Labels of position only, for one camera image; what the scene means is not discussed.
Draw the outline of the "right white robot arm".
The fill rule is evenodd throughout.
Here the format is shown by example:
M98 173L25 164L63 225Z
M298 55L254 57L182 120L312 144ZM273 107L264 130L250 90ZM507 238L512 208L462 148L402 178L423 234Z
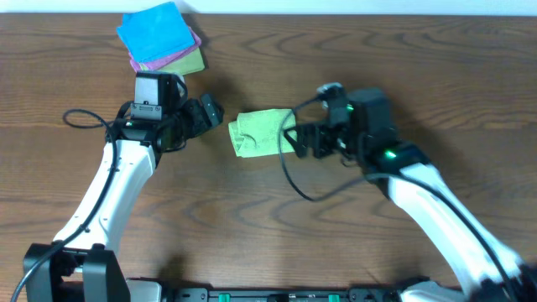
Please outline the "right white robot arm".
M318 88L312 100L326 110L317 122L289 126L277 139L303 158L339 153L356 163L363 179L404 210L450 265L460 289L423 280L386 294L387 301L534 301L536 268L500 242L457 199L439 170L402 139L387 96L378 88L347 92L339 83Z

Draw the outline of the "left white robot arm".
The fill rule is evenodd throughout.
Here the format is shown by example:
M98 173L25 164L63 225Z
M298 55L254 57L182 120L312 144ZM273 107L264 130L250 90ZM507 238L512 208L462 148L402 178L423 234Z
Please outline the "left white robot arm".
M178 290L156 279L128 279L116 252L138 196L162 154L219 126L223 109L211 96L167 96L125 102L101 121L106 145L76 212L52 243L30 246L14 290L30 301L174 301Z

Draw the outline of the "light green microfiber cloth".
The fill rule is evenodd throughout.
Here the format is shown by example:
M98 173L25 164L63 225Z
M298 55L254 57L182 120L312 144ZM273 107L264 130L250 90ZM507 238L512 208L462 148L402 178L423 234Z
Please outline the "light green microfiber cloth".
M237 119L228 124L228 130L236 156L255 158L279 152L278 133L282 121L283 129L295 126L295 115L291 109L268 109L239 113Z

